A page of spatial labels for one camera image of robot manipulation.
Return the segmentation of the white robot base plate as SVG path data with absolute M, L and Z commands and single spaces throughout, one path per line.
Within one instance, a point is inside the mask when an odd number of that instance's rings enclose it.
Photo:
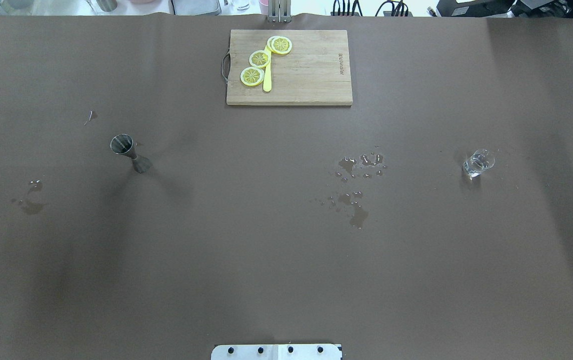
M 211 360 L 343 360 L 341 344 L 221 344 L 213 348 Z

